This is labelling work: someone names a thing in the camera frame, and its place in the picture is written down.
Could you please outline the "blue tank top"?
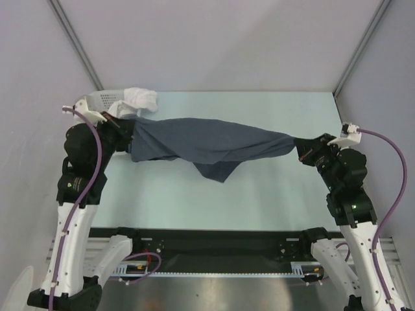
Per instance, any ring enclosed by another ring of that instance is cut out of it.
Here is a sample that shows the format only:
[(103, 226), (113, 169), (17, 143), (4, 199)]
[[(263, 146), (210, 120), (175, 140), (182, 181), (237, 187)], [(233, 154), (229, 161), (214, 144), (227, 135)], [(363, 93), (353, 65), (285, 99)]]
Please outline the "blue tank top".
[(285, 156), (294, 138), (234, 122), (215, 119), (139, 118), (129, 152), (134, 162), (183, 159), (207, 179), (223, 183), (243, 162)]

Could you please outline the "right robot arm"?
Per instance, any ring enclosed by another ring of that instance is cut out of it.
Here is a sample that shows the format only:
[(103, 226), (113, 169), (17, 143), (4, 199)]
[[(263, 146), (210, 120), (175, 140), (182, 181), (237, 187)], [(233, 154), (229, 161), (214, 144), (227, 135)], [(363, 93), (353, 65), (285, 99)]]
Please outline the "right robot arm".
[(350, 141), (323, 134), (294, 140), (302, 164), (315, 167), (328, 194), (327, 208), (349, 249), (353, 266), (340, 257), (322, 227), (303, 231), (300, 255), (316, 259), (341, 293), (345, 310), (407, 310), (389, 272), (379, 242), (377, 215), (363, 187), (366, 156)]

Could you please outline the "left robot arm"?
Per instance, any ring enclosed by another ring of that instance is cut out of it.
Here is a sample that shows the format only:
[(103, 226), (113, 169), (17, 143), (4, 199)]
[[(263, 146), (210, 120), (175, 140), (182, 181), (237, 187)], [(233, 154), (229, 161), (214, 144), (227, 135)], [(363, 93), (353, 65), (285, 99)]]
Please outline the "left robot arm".
[(104, 285), (125, 258), (138, 258), (143, 243), (127, 234), (110, 243), (89, 264), (84, 263), (92, 221), (107, 182), (113, 154), (132, 140), (134, 122), (101, 113), (97, 124), (87, 119), (65, 134), (66, 157), (58, 181), (58, 225), (46, 276), (27, 304), (46, 310), (96, 310)]

